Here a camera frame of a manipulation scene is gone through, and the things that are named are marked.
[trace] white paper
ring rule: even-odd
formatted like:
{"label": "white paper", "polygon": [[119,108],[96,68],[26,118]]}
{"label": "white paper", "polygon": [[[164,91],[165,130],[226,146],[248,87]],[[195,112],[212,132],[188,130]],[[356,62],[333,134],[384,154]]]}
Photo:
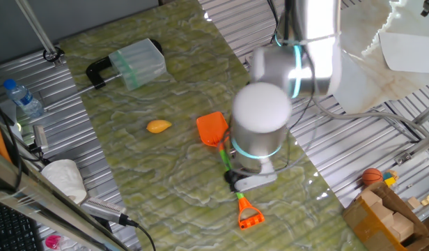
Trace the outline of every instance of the white paper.
{"label": "white paper", "polygon": [[391,70],[429,73],[429,37],[380,33],[384,59]]}

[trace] green marble surface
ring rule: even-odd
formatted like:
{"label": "green marble surface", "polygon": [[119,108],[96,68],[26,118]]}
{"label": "green marble surface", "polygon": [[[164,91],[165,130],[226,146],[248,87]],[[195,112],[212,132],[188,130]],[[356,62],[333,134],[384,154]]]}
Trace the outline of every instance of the green marble surface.
{"label": "green marble surface", "polygon": [[[240,230],[236,196],[216,149],[201,143],[196,119],[228,116],[249,76],[196,0],[165,6],[61,42],[78,89],[87,66],[144,38],[159,41],[168,73],[134,91],[120,79],[82,96],[130,217],[158,250],[364,250],[334,193],[307,157],[275,184],[246,193],[265,222]],[[110,70],[105,75],[113,74]],[[154,135],[154,119],[173,123]],[[290,159],[303,153],[291,138]],[[287,151],[278,153],[276,167]],[[148,239],[137,232],[144,250]]]}

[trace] small basketball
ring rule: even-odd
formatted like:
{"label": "small basketball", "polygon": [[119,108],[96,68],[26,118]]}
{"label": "small basketball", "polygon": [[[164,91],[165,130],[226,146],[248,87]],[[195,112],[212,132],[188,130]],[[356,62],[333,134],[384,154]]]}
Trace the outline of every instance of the small basketball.
{"label": "small basketball", "polygon": [[376,168],[368,168],[363,172],[363,175],[361,176],[363,179],[363,183],[365,185],[370,185],[372,183],[376,183],[379,181],[383,181],[383,175],[382,172],[379,171]]}

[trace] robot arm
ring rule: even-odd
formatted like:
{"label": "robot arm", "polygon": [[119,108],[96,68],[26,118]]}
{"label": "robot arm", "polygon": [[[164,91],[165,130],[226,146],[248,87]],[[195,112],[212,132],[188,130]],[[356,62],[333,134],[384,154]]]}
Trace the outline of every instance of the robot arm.
{"label": "robot arm", "polygon": [[259,173],[233,178],[236,191],[276,180],[272,156],[288,133],[290,99],[329,95],[337,89],[341,78],[340,4],[339,0],[286,1],[292,25],[283,30],[291,30],[291,36],[286,34],[289,39],[279,42],[275,35],[278,46],[253,52],[251,84],[233,101],[231,144],[236,150],[235,160],[244,169]]}

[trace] yellow toy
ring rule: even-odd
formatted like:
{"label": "yellow toy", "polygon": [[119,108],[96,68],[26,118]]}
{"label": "yellow toy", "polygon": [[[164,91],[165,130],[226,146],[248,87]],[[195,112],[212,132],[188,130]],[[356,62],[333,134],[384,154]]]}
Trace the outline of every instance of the yellow toy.
{"label": "yellow toy", "polygon": [[146,130],[152,133],[159,133],[165,131],[171,125],[171,122],[165,120],[156,120],[148,123],[148,125],[146,126]]}

